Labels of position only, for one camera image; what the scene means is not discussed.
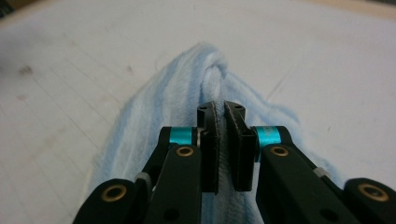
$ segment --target white surface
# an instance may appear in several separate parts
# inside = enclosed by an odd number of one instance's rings
[[[71,223],[123,103],[199,41],[293,110],[346,178],[396,189],[395,21],[294,1],[129,0],[11,19],[0,24],[1,223]]]

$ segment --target fabric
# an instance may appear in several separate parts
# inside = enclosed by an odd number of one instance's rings
[[[265,102],[240,77],[227,70],[224,56],[215,47],[201,43],[165,66],[126,104],[106,147],[93,162],[87,192],[112,178],[133,181],[156,147],[161,127],[196,126],[198,105],[216,101],[219,127],[225,130],[224,100],[239,103],[247,109],[247,125],[286,126],[296,146],[309,158],[317,158],[309,150],[304,150],[304,133],[299,130],[299,120],[292,111]],[[219,194],[203,194],[202,223],[262,223],[255,202],[260,165],[255,165],[253,191],[235,192],[226,142],[227,135],[221,132]],[[334,177],[336,172],[326,161],[320,158],[316,161]]]

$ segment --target black plastic part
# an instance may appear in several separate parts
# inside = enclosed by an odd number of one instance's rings
[[[11,14],[13,11],[14,8],[12,8],[12,6],[10,6],[7,1],[0,0],[0,19],[8,14]]]
[[[202,192],[219,192],[219,127],[216,105],[198,106],[197,123],[202,152]]]
[[[165,161],[170,147],[169,138],[171,129],[172,127],[161,128],[158,144],[149,157],[145,167],[143,168],[142,172],[148,173],[151,177],[152,186],[157,184],[158,177],[160,176],[161,169],[163,168],[163,162]]]
[[[198,129],[195,127],[192,127],[192,138],[191,138],[191,143],[195,146],[197,146],[198,142]]]
[[[276,155],[273,147],[288,154]],[[285,145],[263,149],[256,202],[266,224],[359,223],[296,148]]]
[[[301,159],[305,161],[305,163],[311,168],[311,170],[315,170],[318,168],[311,160],[309,160],[305,154],[294,145],[289,130],[284,126],[276,126],[279,131],[279,135],[281,138],[282,145],[286,145],[288,147],[293,147],[294,151],[300,156]],[[327,187],[339,198],[342,199],[342,190],[339,189],[326,175],[320,178],[323,183],[327,185]]]
[[[286,146],[294,147],[294,143],[293,143],[293,141],[291,139],[291,135],[289,133],[289,130],[286,127],[284,127],[284,126],[275,126],[275,127],[277,129],[277,132],[279,133],[280,142],[274,142],[272,144],[283,144],[283,145],[286,145]],[[254,131],[254,133],[256,135],[258,135],[257,134],[257,128],[265,128],[265,126],[252,126],[252,127],[250,127],[250,129],[252,131]],[[254,155],[254,158],[255,158],[254,161],[255,162],[259,162],[258,159],[260,157],[260,154],[262,153],[262,148],[260,147],[260,145],[261,145],[260,138],[258,136],[257,137],[257,143],[256,143],[255,155]]]
[[[396,192],[379,182],[350,179],[344,188],[344,199],[361,223],[396,223]]]
[[[233,187],[236,191],[251,191],[257,134],[246,125],[242,105],[225,101],[224,110]]]
[[[180,156],[183,150],[188,154],[186,148],[192,154]],[[144,223],[201,223],[201,151],[196,146],[169,150]]]
[[[126,191],[123,197],[115,202],[106,202],[103,194],[107,188],[112,186],[124,186]],[[128,180],[112,179],[99,185],[85,203],[80,207],[78,214],[74,220],[74,224],[124,224],[139,223],[142,218],[141,198],[142,194],[136,194],[135,184]]]

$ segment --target blue striped towel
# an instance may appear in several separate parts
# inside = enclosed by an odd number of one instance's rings
[[[108,142],[93,161],[87,192],[112,178],[134,180],[157,145],[162,126],[196,126],[196,107],[215,101],[219,127],[225,129],[223,101],[232,101],[247,109],[247,125],[283,125],[294,143],[304,149],[299,120],[285,106],[271,105],[241,78],[227,70],[224,56],[215,47],[200,43],[183,52],[127,102]],[[259,164],[255,165],[253,191],[235,192],[230,177],[227,150],[221,136],[219,194],[203,194],[202,223],[262,223],[255,202]],[[308,150],[304,152],[317,158]],[[332,175],[335,170],[324,160],[320,163]]]

